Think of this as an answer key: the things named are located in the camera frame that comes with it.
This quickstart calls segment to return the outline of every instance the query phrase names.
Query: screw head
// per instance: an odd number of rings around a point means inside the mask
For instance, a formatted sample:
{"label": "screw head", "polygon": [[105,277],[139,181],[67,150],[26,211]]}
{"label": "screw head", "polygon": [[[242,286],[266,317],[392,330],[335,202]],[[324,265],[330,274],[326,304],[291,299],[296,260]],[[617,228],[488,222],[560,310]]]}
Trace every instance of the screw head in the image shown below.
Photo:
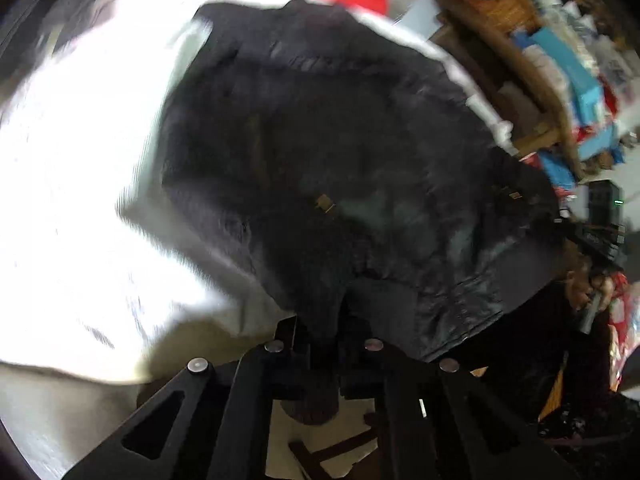
{"label": "screw head", "polygon": [[277,354],[278,352],[282,352],[284,350],[284,343],[279,339],[274,339],[273,341],[265,343],[264,349],[271,354]]}
{"label": "screw head", "polygon": [[385,347],[384,343],[380,339],[372,337],[364,342],[364,348],[369,352],[380,352]]}
{"label": "screw head", "polygon": [[209,367],[209,361],[207,361],[204,357],[196,357],[189,361],[187,364],[187,370],[192,374],[201,374],[205,372]]}
{"label": "screw head", "polygon": [[453,374],[460,370],[460,364],[455,359],[447,357],[440,361],[440,370],[449,374]]}

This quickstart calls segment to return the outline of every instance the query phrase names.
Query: black jacket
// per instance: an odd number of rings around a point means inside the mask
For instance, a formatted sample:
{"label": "black jacket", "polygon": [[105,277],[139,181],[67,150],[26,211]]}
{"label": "black jacket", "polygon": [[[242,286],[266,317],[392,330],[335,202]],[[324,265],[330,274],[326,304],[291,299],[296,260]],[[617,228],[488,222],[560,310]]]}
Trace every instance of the black jacket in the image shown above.
{"label": "black jacket", "polygon": [[495,258],[556,200],[443,66],[341,7],[197,16],[212,34],[165,105],[163,186],[202,238],[319,338],[371,294],[423,359],[497,319]]}

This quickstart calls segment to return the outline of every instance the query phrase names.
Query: silver rivet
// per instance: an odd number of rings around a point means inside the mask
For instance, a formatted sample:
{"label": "silver rivet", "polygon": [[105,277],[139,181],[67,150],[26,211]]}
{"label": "silver rivet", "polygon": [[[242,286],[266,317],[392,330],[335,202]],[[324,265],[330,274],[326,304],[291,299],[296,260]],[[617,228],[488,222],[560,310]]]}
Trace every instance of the silver rivet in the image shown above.
{"label": "silver rivet", "polygon": [[440,370],[452,374],[460,370],[460,364],[455,359],[447,357],[440,361]]}
{"label": "silver rivet", "polygon": [[204,372],[209,367],[209,361],[207,361],[204,357],[196,357],[189,361],[187,364],[187,370],[192,374],[200,374]]}
{"label": "silver rivet", "polygon": [[380,339],[371,338],[364,342],[364,348],[369,352],[380,352],[384,347],[385,345]]}
{"label": "silver rivet", "polygon": [[265,343],[264,349],[272,354],[277,354],[278,352],[282,352],[284,350],[284,343],[279,339],[274,339],[273,341]]}

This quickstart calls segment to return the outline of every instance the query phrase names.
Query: metal screw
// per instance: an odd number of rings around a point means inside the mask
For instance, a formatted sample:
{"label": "metal screw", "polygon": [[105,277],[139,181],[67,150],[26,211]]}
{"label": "metal screw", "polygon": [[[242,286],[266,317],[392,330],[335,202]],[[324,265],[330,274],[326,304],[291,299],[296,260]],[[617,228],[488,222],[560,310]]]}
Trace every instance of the metal screw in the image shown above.
{"label": "metal screw", "polygon": [[279,339],[274,339],[273,341],[265,343],[264,349],[269,353],[277,354],[278,352],[282,352],[284,350],[284,343]]}
{"label": "metal screw", "polygon": [[385,345],[380,339],[371,338],[364,342],[364,348],[369,352],[380,352],[384,347]]}
{"label": "metal screw", "polygon": [[207,361],[204,357],[196,357],[189,361],[187,364],[187,370],[192,374],[200,374],[207,370],[209,367],[209,361]]}
{"label": "metal screw", "polygon": [[455,359],[447,357],[440,361],[440,370],[452,374],[460,370],[460,364]]}

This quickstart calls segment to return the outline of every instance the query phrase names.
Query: white fabric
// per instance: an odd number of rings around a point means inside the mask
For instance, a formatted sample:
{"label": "white fabric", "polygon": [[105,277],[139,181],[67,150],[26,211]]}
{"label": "white fabric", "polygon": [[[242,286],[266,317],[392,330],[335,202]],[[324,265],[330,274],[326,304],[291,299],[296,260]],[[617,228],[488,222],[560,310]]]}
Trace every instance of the white fabric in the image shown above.
{"label": "white fabric", "polygon": [[[160,188],[159,113],[206,40],[207,27],[191,18],[207,1],[116,0],[108,22],[47,61],[9,104],[0,127],[0,360],[136,383],[148,379],[154,344],[182,320],[213,318],[251,336],[284,316],[232,262],[202,248]],[[353,13],[441,60],[504,134],[443,50],[382,16]]]}

